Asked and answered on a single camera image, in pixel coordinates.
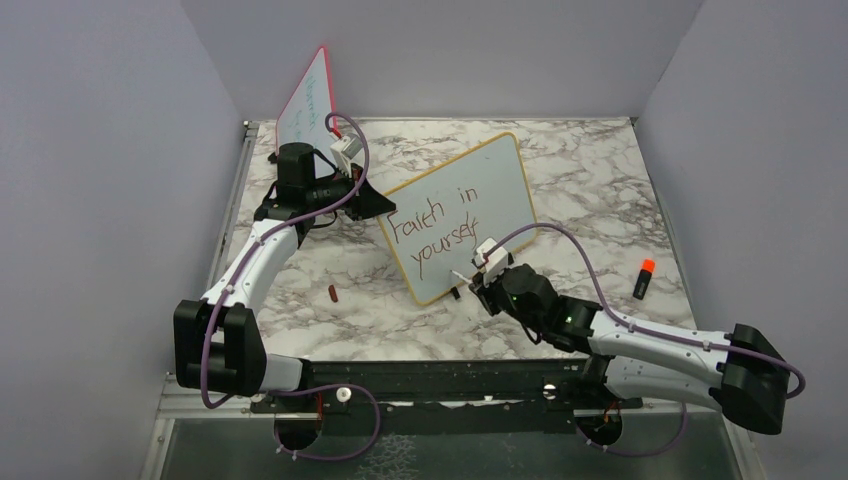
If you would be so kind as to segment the white dry erase marker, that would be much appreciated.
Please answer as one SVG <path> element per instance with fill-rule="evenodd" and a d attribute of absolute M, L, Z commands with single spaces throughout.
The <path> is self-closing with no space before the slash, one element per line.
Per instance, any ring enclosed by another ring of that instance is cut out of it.
<path fill-rule="evenodd" d="M 458 272 L 458 271 L 456 271 L 456 270 L 451 270 L 451 274 L 452 274 L 453 276 L 457 277 L 459 280 L 461 280 L 463 283 L 465 283 L 465 284 L 467 284 L 467 285 L 471 285 L 471 284 L 473 284 L 473 280 L 471 280 L 470 278 L 468 278 L 468 277 L 464 276 L 463 274 L 461 274 L 460 272 Z"/>

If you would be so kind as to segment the yellow framed whiteboard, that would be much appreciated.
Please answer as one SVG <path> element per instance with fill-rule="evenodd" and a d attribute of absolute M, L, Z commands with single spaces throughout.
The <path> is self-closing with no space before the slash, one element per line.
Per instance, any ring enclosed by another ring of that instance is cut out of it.
<path fill-rule="evenodd" d="M 427 306 L 474 275 L 475 249 L 505 239 L 516 253 L 536 238 L 530 184 L 516 136 L 497 135 L 386 194 L 397 209 L 378 222 L 413 301 Z"/>

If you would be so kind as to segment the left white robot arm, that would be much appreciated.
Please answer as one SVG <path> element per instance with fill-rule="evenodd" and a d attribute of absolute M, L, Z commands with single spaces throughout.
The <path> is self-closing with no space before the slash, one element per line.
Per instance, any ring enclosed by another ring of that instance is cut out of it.
<path fill-rule="evenodd" d="M 352 221 L 388 214 L 395 204 L 366 178 L 368 149 L 345 135 L 324 155 L 303 142 L 280 146 L 269 160 L 277 178 L 253 215 L 248 239 L 223 276 L 198 300 L 183 300 L 173 315 L 175 375 L 184 388 L 253 396 L 275 392 L 298 411 L 313 401 L 305 359 L 269 354 L 256 313 L 278 273 L 324 214 Z"/>

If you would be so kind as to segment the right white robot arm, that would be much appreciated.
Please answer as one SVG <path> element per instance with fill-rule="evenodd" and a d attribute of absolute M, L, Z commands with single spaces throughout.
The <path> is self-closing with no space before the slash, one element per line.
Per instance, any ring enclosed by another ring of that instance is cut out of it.
<path fill-rule="evenodd" d="M 756 328 L 687 330 L 627 320 L 601 304 L 556 292 L 527 264 L 478 272 L 470 291 L 492 316 L 517 320 L 535 344 L 591 357 L 577 380 L 579 398 L 600 407 L 612 398 L 657 398 L 719 411 L 747 430 L 783 430 L 790 372 Z"/>

